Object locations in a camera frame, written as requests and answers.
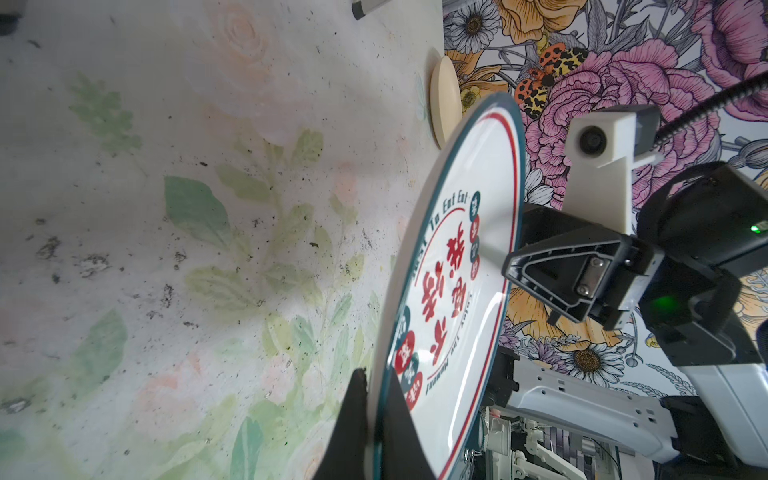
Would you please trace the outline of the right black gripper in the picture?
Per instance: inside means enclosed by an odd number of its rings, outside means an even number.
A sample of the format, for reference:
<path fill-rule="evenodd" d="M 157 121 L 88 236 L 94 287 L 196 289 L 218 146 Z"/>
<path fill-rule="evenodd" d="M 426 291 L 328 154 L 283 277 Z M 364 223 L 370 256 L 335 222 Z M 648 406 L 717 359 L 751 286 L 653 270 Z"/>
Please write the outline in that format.
<path fill-rule="evenodd" d="M 766 191 L 726 163 L 695 165 L 649 197 L 637 236 L 526 204 L 501 273 L 551 309 L 550 324 L 619 330 L 639 303 L 675 367 L 762 362 L 734 306 L 742 278 L 767 265 Z"/>

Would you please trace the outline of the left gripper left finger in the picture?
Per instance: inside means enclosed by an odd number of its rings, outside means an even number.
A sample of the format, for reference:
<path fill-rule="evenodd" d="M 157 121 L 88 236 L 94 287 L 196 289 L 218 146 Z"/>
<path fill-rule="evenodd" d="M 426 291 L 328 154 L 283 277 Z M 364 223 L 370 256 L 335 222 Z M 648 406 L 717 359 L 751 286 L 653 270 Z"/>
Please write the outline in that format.
<path fill-rule="evenodd" d="M 351 375 L 336 424 L 314 480 L 364 478 L 368 427 L 366 402 L 366 372 L 359 368 Z"/>

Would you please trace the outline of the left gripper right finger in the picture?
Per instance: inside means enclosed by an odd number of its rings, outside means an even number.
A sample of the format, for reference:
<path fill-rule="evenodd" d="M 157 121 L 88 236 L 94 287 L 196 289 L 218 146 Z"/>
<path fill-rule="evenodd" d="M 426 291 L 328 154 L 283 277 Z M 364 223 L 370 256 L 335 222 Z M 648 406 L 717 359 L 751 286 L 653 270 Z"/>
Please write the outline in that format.
<path fill-rule="evenodd" d="M 434 479 L 394 370 L 388 368 L 379 406 L 380 479 Z"/>

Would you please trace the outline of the white plate red characters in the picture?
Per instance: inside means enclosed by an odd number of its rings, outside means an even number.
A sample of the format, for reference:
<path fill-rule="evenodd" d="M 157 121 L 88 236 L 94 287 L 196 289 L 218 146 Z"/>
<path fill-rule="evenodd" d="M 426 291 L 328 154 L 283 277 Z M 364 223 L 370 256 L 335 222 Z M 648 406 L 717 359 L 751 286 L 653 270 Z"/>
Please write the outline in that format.
<path fill-rule="evenodd" d="M 470 109 L 433 165 L 393 268 L 369 381 L 364 474 L 384 475 L 393 394 L 437 479 L 452 473 L 491 373 L 521 239 L 524 125 L 507 93 Z"/>

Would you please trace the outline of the beige round plate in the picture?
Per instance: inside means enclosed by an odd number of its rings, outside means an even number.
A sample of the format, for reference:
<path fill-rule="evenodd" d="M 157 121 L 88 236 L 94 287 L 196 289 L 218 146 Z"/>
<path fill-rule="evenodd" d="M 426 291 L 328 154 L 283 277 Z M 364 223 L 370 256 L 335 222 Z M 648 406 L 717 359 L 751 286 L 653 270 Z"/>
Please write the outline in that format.
<path fill-rule="evenodd" d="M 444 148 L 462 120 L 458 78 L 452 59 L 442 56 L 432 70 L 429 85 L 429 109 L 433 134 Z"/>

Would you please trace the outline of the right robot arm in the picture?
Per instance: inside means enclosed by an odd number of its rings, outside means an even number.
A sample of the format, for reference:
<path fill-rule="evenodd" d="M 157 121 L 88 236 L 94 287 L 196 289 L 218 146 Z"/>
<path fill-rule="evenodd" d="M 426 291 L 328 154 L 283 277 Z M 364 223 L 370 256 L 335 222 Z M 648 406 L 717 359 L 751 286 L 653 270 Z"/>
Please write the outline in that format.
<path fill-rule="evenodd" d="M 767 475 L 767 329 L 735 313 L 741 278 L 767 264 L 767 193 L 723 162 L 676 175 L 635 234 L 529 205 L 502 275 L 553 317 L 615 327 L 639 313 L 695 392 L 660 399 L 569 379 L 501 348 L 483 402 L 621 445 L 660 479 Z"/>

